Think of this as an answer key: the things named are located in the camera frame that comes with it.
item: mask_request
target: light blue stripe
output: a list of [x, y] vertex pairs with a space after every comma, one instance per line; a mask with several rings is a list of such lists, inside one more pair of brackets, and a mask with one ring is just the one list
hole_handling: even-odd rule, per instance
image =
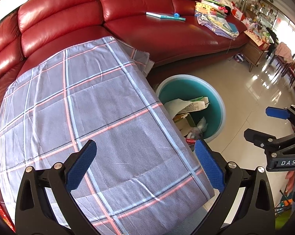
[[77, 126], [76, 126], [76, 122], [75, 122], [75, 116], [74, 116], [74, 112], [73, 112], [73, 108], [72, 108], [72, 102], [71, 102], [71, 98], [70, 98], [70, 91], [67, 88], [68, 84], [69, 84], [69, 80], [68, 80], [68, 60], [67, 60], [67, 50], [65, 50], [65, 76], [66, 76], [66, 96], [67, 96], [67, 100], [68, 100], [68, 108], [69, 108], [69, 114], [70, 114], [70, 119], [71, 119], [71, 125], [73, 127], [74, 130], [74, 134], [75, 134], [75, 138], [76, 143], [79, 147], [79, 151], [82, 149], [82, 145], [81, 142], [79, 140], [79, 136], [78, 136], [78, 130], [77, 130]]
[[[194, 171], [197, 171], [199, 168], [201, 168], [201, 166], [197, 166]], [[122, 209], [119, 209], [117, 211], [110, 211], [111, 213], [109, 213], [109, 216], [111, 217], [114, 217], [114, 215], [118, 215], [122, 212], [125, 212], [125, 211], [128, 211], [132, 208], [135, 208], [136, 206], [139, 206], [145, 202], [148, 202], [149, 200], [153, 199], [153, 198], [156, 198], [157, 196], [163, 194], [164, 192], [168, 191], [170, 188], [174, 187], [175, 185], [179, 184], [182, 180], [186, 179], [188, 176], [190, 176], [190, 173], [186, 173], [185, 175], [183, 175], [182, 177], [180, 177], [179, 179], [177, 179], [176, 181], [174, 181], [173, 183], [169, 184], [168, 186], [166, 186], [165, 188], [163, 188], [162, 190], [156, 192], [154, 195], [155, 197], [147, 197], [139, 202], [136, 202], [136, 203], [133, 203], [131, 204], [130, 206], [126, 207], [126, 208], [122, 208]], [[103, 220], [105, 219], [106, 217], [105, 216], [100, 216], [98, 218], [92, 218], [92, 219], [89, 219], [90, 222], [95, 222], [95, 221], [100, 221], [100, 220]]]
[[116, 68], [120, 68], [120, 65], [115, 66], [115, 67], [112, 67], [112, 68], [107, 69], [107, 70], [104, 70], [104, 71], [102, 71], [102, 72], [99, 72], [99, 73], [93, 74], [92, 76], [89, 76], [89, 77], [87, 77], [87, 78], [85, 78], [85, 79], [83, 79], [83, 80], [80, 80], [80, 81], [78, 81], [78, 82], [76, 82], [76, 83], [74, 83], [74, 84], [71, 84], [71, 85], [68, 86], [67, 88], [71, 88], [72, 86], [75, 86], [75, 85], [77, 85], [77, 84], [79, 84], [79, 83], [81, 83], [81, 82], [84, 82], [84, 81], [86, 81], [86, 80], [91, 79], [92, 77], [95, 77], [95, 76], [101, 75], [102, 73], [109, 72], [109, 71], [114, 70], [114, 69], [116, 69]]
[[113, 57], [115, 58], [115, 60], [121, 65], [122, 70], [124, 71], [126, 77], [128, 78], [128, 80], [130, 81], [131, 85], [133, 86], [133, 88], [136, 90], [137, 94], [140, 96], [141, 100], [143, 101], [143, 103], [145, 104], [145, 106], [147, 107], [147, 109], [149, 110], [149, 112], [152, 114], [152, 116], [154, 117], [155, 121], [157, 122], [158, 126], [160, 127], [160, 129], [163, 131], [164, 135], [166, 136], [166, 138], [168, 139], [168, 141], [170, 142], [170, 144], [172, 145], [173, 149], [176, 151], [176, 153], [178, 154], [178, 156], [180, 157], [180, 159], [182, 160], [182, 162], [184, 163], [184, 165], [188, 168], [189, 172], [192, 174], [194, 181], [197, 183], [198, 187], [200, 188], [200, 190], [203, 192], [204, 196], [206, 197], [207, 200], [210, 199], [210, 195], [207, 191], [207, 189], [205, 188], [205, 186], [203, 185], [202, 181], [199, 179], [199, 177], [195, 174], [194, 170], [192, 169], [191, 165], [189, 164], [188, 160], [185, 158], [185, 156], [183, 155], [182, 151], [179, 149], [179, 147], [177, 146], [177, 144], [175, 143], [174, 139], [171, 137], [171, 135], [169, 134], [168, 130], [166, 129], [166, 127], [163, 125], [162, 121], [159, 119], [158, 115], [156, 114], [156, 112], [154, 111], [153, 108], [151, 108], [147, 101], [147, 99], [145, 98], [145, 96], [142, 94], [142, 92], [140, 91], [139, 87], [137, 86], [137, 84], [134, 82], [133, 78], [131, 77], [130, 73], [128, 73], [127, 69], [123, 66], [123, 64], [120, 62], [119, 58], [116, 56], [116, 54], [114, 53], [114, 51], [112, 50], [112, 48], [110, 47], [110, 45], [107, 44], [107, 42], [104, 40], [106, 47], [110, 50], [110, 52], [112, 53]]
[[[26, 110], [26, 112], [27, 111], [29, 111], [29, 110], [31, 110], [32, 108], [34, 108], [34, 106], [36, 106], [37, 104], [40, 104], [40, 103], [42, 103], [42, 102], [44, 102], [44, 101], [46, 101], [47, 99], [49, 99], [49, 98], [51, 98], [52, 96], [54, 96], [54, 95], [57, 95], [57, 94], [59, 94], [60, 92], [62, 92], [63, 90], [59, 90], [58, 92], [56, 92], [55, 94], [52, 94], [52, 95], [50, 95], [50, 96], [48, 96], [48, 97], [46, 97], [46, 98], [44, 98], [44, 99], [42, 99], [41, 101], [39, 101], [39, 102], [36, 102], [33, 106], [31, 106], [30, 108], [28, 108], [27, 110]], [[8, 122], [8, 123], [6, 123], [6, 125], [3, 127], [3, 129], [2, 130], [5, 130], [5, 128], [7, 127], [7, 125], [9, 125], [12, 121], [14, 121], [15, 120], [15, 118], [14, 119], [12, 119], [10, 122]]]
[[[197, 166], [194, 170], [197, 171], [200, 168], [200, 166]], [[176, 181], [174, 181], [173, 183], [169, 184], [168, 186], [166, 186], [165, 188], [163, 188], [162, 190], [156, 192], [154, 194], [154, 197], [150, 196], [150, 197], [146, 197], [143, 200], [140, 200], [139, 202], [133, 203], [130, 206], [126, 207], [126, 208], [122, 208], [120, 210], [117, 210], [114, 212], [114, 215], [118, 215], [122, 212], [128, 211], [132, 208], [135, 208], [136, 206], [139, 206], [145, 202], [148, 202], [151, 199], [155, 199], [156, 197], [158, 197], [159, 195], [163, 194], [164, 192], [168, 191], [170, 188], [172, 188], [173, 186], [177, 185], [178, 183], [180, 183], [182, 180], [186, 179], [188, 176], [190, 176], [190, 173], [185, 174], [183, 177], [177, 179]]]
[[[66, 75], [66, 86], [69, 85], [69, 79], [68, 79], [68, 59], [67, 59], [67, 50], [65, 50], [65, 75]], [[68, 87], [66, 87], [66, 93], [67, 93], [67, 100], [68, 100], [68, 107], [69, 107], [69, 113], [70, 113], [70, 119], [71, 119], [71, 125], [73, 127], [73, 131], [75, 134], [75, 138], [76, 138], [76, 143], [79, 147], [79, 151], [82, 149], [82, 145], [79, 139], [79, 135], [78, 135], [78, 130], [77, 130], [77, 126], [76, 126], [76, 122], [75, 122], [75, 116], [73, 113], [73, 108], [72, 108], [72, 102], [71, 102], [71, 98], [70, 98], [70, 90]], [[89, 175], [89, 178], [94, 186], [95, 192], [97, 193], [97, 195], [100, 197], [100, 199], [102, 200], [104, 206], [106, 207], [106, 209], [108, 210], [108, 213], [110, 216], [113, 216], [113, 209], [111, 208], [111, 206], [109, 205], [109, 203], [107, 202], [106, 198], [104, 197], [104, 195], [102, 194], [102, 192], [100, 191], [100, 188], [94, 178], [94, 175], [90, 169], [90, 167], [87, 170], [87, 174]], [[113, 217], [114, 221], [116, 222], [116, 225], [118, 226], [118, 228], [122, 231], [123, 234], [125, 235], [129, 235], [129, 233], [125, 230], [124, 226], [122, 225], [122, 223], [119, 221], [119, 219], [117, 217]]]
[[30, 90], [32, 77], [33, 77], [33, 68], [31, 69], [31, 77], [30, 77], [30, 80], [29, 80], [25, 107], [23, 109], [23, 153], [25, 155], [25, 161], [27, 160], [27, 154], [26, 154], [26, 121], [25, 121], [25, 117], [26, 117], [26, 106], [27, 106], [27, 101], [28, 101], [28, 96], [29, 96], [29, 90]]

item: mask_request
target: pink stripe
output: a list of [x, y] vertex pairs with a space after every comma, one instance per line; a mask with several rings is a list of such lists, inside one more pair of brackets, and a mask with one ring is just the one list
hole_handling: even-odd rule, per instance
[[[157, 104], [153, 105], [152, 108], [154, 109], [154, 108], [156, 108], [156, 107], [158, 107], [158, 106], [161, 106], [161, 105], [162, 105], [161, 103], [157, 103]], [[126, 118], [125, 120], [122, 120], [122, 121], [120, 121], [120, 122], [118, 122], [118, 123], [116, 123], [116, 124], [113, 124], [113, 125], [111, 125], [111, 126], [105, 127], [105, 128], [102, 129], [102, 130], [99, 130], [99, 131], [97, 131], [97, 132], [95, 132], [95, 133], [93, 133], [93, 134], [91, 134], [91, 135], [89, 135], [89, 136], [87, 136], [87, 137], [82, 138], [81, 141], [89, 140], [89, 139], [92, 138], [93, 136], [96, 136], [96, 135], [98, 135], [98, 134], [100, 134], [100, 133], [102, 133], [102, 132], [108, 131], [109, 129], [112, 129], [112, 128], [116, 127], [116, 126], [119, 126], [119, 125], [121, 125], [121, 124], [123, 124], [123, 123], [125, 123], [125, 122], [127, 122], [127, 121], [129, 121], [129, 120], [132, 120], [132, 119], [134, 119], [134, 118], [136, 118], [136, 117], [138, 117], [138, 116], [140, 116], [140, 115], [142, 115], [142, 114], [144, 114], [144, 113], [147, 113], [147, 112], [148, 112], [147, 109], [142, 110], [141, 112], [139, 112], [139, 113], [137, 113], [137, 114], [135, 114], [135, 115], [133, 115], [133, 116], [131, 116], [131, 117]]]
[[[103, 45], [99, 45], [99, 46], [96, 46], [96, 47], [93, 47], [93, 48], [91, 48], [91, 49], [89, 49], [89, 50], [87, 50], [87, 51], [81, 52], [81, 53], [76, 54], [76, 55], [74, 55], [74, 56], [72, 56], [72, 57], [68, 57], [66, 60], [71, 59], [71, 58], [76, 57], [76, 56], [79, 56], [79, 55], [81, 55], [81, 54], [87, 53], [87, 52], [89, 52], [89, 51], [92, 51], [92, 50], [94, 50], [94, 49], [96, 49], [96, 48], [98, 48], [98, 47], [102, 47], [102, 46], [105, 46], [105, 44], [103, 44]], [[45, 72], [45, 71], [48, 71], [48, 70], [52, 69], [53, 67], [55, 67], [55, 66], [61, 64], [61, 63], [63, 63], [63, 61], [62, 61], [62, 62], [59, 62], [59, 63], [57, 63], [57, 64], [55, 64], [55, 65], [53, 65], [53, 66], [51, 66], [50, 68], [47, 68], [47, 69], [45, 69], [45, 70], [42, 70], [41, 73], [42, 73], [42, 72]], [[8, 98], [8, 97], [11, 96], [13, 93], [15, 93], [18, 89], [20, 89], [21, 87], [27, 85], [28, 83], [29, 83], [29, 81], [27, 81], [27, 82], [25, 82], [23, 85], [19, 86], [19, 87], [16, 88], [16, 89], [15, 89], [10, 95], [8, 95], [7, 97], [4, 97], [4, 99], [5, 99], [5, 98]]]
[[[69, 134], [70, 134], [71, 142], [72, 142], [72, 145], [74, 146], [74, 150], [75, 150], [75, 152], [78, 152], [78, 148], [77, 148], [77, 145], [76, 145], [74, 133], [72, 131], [72, 127], [71, 127], [71, 123], [70, 123], [69, 108], [68, 108], [68, 103], [67, 103], [67, 93], [66, 92], [67, 91], [66, 91], [66, 72], [65, 72], [65, 51], [63, 51], [63, 93], [64, 93], [64, 101], [65, 101], [65, 110], [66, 110], [66, 117], [67, 117], [67, 125], [68, 125], [68, 129], [69, 129]], [[101, 208], [101, 210], [103, 211], [104, 215], [109, 220], [109, 222], [112, 225], [112, 227], [114, 228], [116, 234], [121, 235], [119, 229], [117, 228], [117, 226], [114, 223], [114, 220], [109, 216], [109, 214], [106, 211], [105, 207], [103, 206], [102, 202], [100, 201], [100, 199], [98, 198], [97, 194], [95, 193], [95, 191], [94, 191], [94, 189], [93, 189], [93, 187], [91, 185], [91, 182], [89, 181], [89, 178], [88, 178], [87, 174], [84, 175], [84, 178], [85, 178], [85, 180], [87, 182], [87, 185], [88, 185], [88, 188], [89, 188], [91, 194], [94, 196], [95, 201], [98, 203], [98, 205]]]
[[[134, 63], [130, 62], [130, 63], [126, 64], [125, 67], [126, 67], [126, 66], [129, 66], [129, 65], [132, 65], [132, 64], [134, 64]], [[86, 83], [86, 82], [89, 82], [89, 81], [91, 81], [91, 80], [94, 80], [94, 79], [96, 79], [96, 78], [98, 78], [98, 77], [102, 77], [102, 76], [104, 76], [104, 75], [106, 75], [106, 74], [109, 74], [109, 73], [111, 73], [111, 72], [118, 71], [118, 70], [120, 70], [120, 69], [121, 69], [121, 68], [119, 67], [119, 68], [113, 69], [113, 70], [111, 70], [111, 71], [107, 71], [107, 72], [101, 73], [101, 74], [99, 74], [99, 75], [93, 76], [92, 78], [89, 78], [88, 80], [85, 80], [85, 81], [83, 81], [83, 82], [80, 82], [80, 83], [77, 84], [77, 85], [73, 85], [73, 86], [71, 86], [69, 89], [73, 89], [73, 88], [75, 88], [76, 86], [80, 86], [80, 85], [82, 85], [82, 84], [84, 84], [84, 83]]]
[[131, 56], [130, 56], [131, 59], [133, 58], [134, 51], [135, 51], [135, 49], [133, 49], [133, 51], [132, 51], [132, 53], [131, 53]]
[[[156, 107], [158, 107], [158, 106], [161, 106], [161, 105], [162, 105], [162, 103], [158, 103], [158, 104], [153, 105], [152, 108], [154, 109], [154, 108], [156, 108]], [[140, 113], [134, 114], [133, 116], [131, 116], [131, 117], [129, 117], [129, 118], [126, 118], [125, 121], [123, 120], [123, 121], [118, 122], [116, 125], [115, 125], [115, 124], [114, 124], [114, 125], [111, 125], [110, 128], [114, 128], [114, 127], [116, 127], [116, 126], [118, 126], [118, 125], [120, 125], [120, 124], [123, 124], [123, 123], [125, 123], [125, 122], [127, 122], [127, 121], [129, 121], [129, 120], [131, 120], [131, 119], [133, 119], [133, 118], [136, 118], [136, 117], [138, 117], [139, 115], [144, 114], [144, 113], [146, 113], [146, 112], [148, 112], [148, 110], [144, 110], [144, 111], [141, 111]], [[87, 136], [87, 137], [84, 137], [83, 139], [81, 139], [81, 141], [89, 140], [91, 137], [93, 137], [93, 136], [95, 136], [95, 135], [98, 135], [98, 134], [100, 134], [100, 133], [102, 133], [102, 132], [105, 132], [105, 131], [107, 131], [107, 130], [109, 130], [109, 129], [104, 128], [104, 129], [100, 130], [99, 132], [96, 132], [96, 133], [94, 133], [94, 134], [92, 134], [92, 135], [89, 135], [89, 136]], [[7, 172], [11, 172], [11, 171], [14, 171], [14, 170], [20, 169], [20, 168], [22, 168], [22, 167], [25, 167], [26, 165], [28, 166], [29, 164], [35, 163], [36, 161], [43, 160], [44, 158], [47, 158], [47, 157], [49, 157], [49, 156], [51, 156], [51, 155], [54, 155], [54, 154], [56, 154], [56, 153], [59, 153], [59, 152], [65, 150], [65, 149], [68, 149], [68, 148], [72, 147], [72, 146], [73, 146], [73, 144], [69, 144], [69, 145], [67, 145], [67, 146], [65, 146], [65, 147], [62, 147], [62, 148], [60, 148], [60, 149], [58, 149], [58, 150], [56, 150], [56, 151], [54, 151], [54, 152], [50, 152], [50, 153], [48, 153], [48, 154], [45, 154], [44, 156], [37, 157], [37, 158], [33, 159], [31, 162], [28, 162], [27, 164], [22, 164], [22, 165], [20, 165], [20, 166], [16, 166], [16, 167], [14, 167], [14, 168], [7, 169], [6, 171], [7, 171]]]
[[137, 63], [139, 63], [139, 64], [146, 65], [145, 63], [139, 62], [137, 60], [134, 60], [134, 61], [137, 62]]
[[[196, 174], [199, 175], [200, 173], [203, 172], [203, 169], [200, 169]], [[140, 210], [143, 210], [143, 209], [146, 209], [147, 207], [151, 206], [151, 205], [154, 205], [155, 203], [157, 202], [160, 202], [161, 200], [165, 199], [166, 197], [168, 197], [169, 195], [173, 194], [174, 192], [178, 191], [180, 188], [184, 187], [187, 183], [189, 183], [191, 180], [193, 180], [192, 177], [189, 177], [187, 180], [185, 180], [184, 182], [182, 182], [181, 184], [177, 185], [176, 187], [174, 187], [173, 189], [171, 189], [169, 192], [167, 192], [166, 194], [162, 195], [161, 197], [159, 198], [156, 198], [155, 200], [151, 201], [151, 202], [148, 202], [147, 204], [137, 208], [137, 209], [134, 209], [133, 211], [130, 211], [126, 214], [123, 214], [121, 216], [118, 216], [118, 219], [119, 218], [123, 218], [123, 217], [127, 217], [129, 215], [132, 215], [132, 214], [135, 214], [137, 212], [139, 212]], [[107, 221], [104, 221], [104, 222], [97, 222], [95, 224], [93, 224], [93, 226], [99, 226], [101, 225], [102, 223], [106, 223]]]
[[76, 54], [76, 55], [74, 55], [74, 56], [71, 56], [71, 57], [69, 57], [68, 59], [71, 59], [71, 58], [73, 58], [73, 57], [76, 57], [76, 56], [79, 56], [79, 55], [81, 55], [81, 54], [87, 53], [87, 52], [89, 52], [89, 51], [95, 50], [96, 48], [98, 48], [98, 47], [102, 47], [102, 46], [105, 46], [105, 45], [106, 45], [106, 44], [102, 44], [102, 45], [95, 46], [95, 47], [93, 47], [93, 48], [91, 48], [91, 49], [89, 49], [89, 50], [86, 50], [86, 51], [84, 51], [84, 52], [81, 52], [81, 53], [79, 53], [79, 54]]

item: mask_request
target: blue gripper pad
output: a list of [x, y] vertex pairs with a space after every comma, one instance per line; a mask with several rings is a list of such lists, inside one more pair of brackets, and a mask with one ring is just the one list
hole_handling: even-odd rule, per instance
[[267, 107], [266, 115], [269, 117], [281, 119], [288, 119], [290, 117], [290, 113], [287, 110], [274, 107]]
[[200, 140], [197, 140], [195, 142], [194, 151], [212, 187], [218, 189], [219, 192], [222, 192], [225, 188], [224, 173], [219, 168], [208, 149]]
[[78, 188], [96, 156], [96, 149], [96, 143], [92, 141], [67, 173], [66, 189], [68, 192]]

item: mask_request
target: book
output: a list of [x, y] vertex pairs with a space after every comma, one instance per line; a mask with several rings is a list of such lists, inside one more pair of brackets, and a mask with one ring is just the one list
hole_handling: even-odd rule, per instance
[[167, 19], [176, 19], [176, 20], [186, 21], [186, 19], [184, 17], [175, 17], [174, 15], [170, 15], [170, 14], [155, 13], [155, 12], [146, 12], [145, 14], [146, 15], [153, 16], [153, 17], [167, 18]]

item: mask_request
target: gray plaid cloth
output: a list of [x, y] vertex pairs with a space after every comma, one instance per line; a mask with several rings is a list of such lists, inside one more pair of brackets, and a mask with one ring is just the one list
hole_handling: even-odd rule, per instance
[[89, 139], [97, 156], [71, 193], [101, 234], [164, 234], [214, 195], [145, 79], [152, 65], [148, 53], [104, 37], [55, 54], [9, 86], [0, 109], [0, 187], [12, 219], [25, 167], [64, 162]]

